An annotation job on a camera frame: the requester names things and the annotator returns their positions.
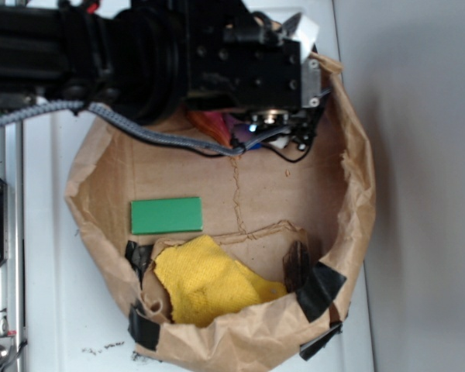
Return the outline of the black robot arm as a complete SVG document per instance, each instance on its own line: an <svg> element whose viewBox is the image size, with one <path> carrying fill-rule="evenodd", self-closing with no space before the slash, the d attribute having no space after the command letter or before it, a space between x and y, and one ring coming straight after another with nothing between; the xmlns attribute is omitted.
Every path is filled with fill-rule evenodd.
<svg viewBox="0 0 465 372"><path fill-rule="evenodd" d="M0 100L102 102L138 122L192 111L296 111L301 47L241 1L134 1L107 19L85 5L0 6Z"/></svg>

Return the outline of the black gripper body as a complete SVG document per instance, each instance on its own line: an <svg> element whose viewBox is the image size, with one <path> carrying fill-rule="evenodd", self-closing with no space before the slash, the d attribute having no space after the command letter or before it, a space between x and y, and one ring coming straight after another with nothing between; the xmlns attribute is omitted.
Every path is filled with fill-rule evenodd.
<svg viewBox="0 0 465 372"><path fill-rule="evenodd" d="M186 14L190 109L301 108L299 42L241 1L189 1Z"/></svg>

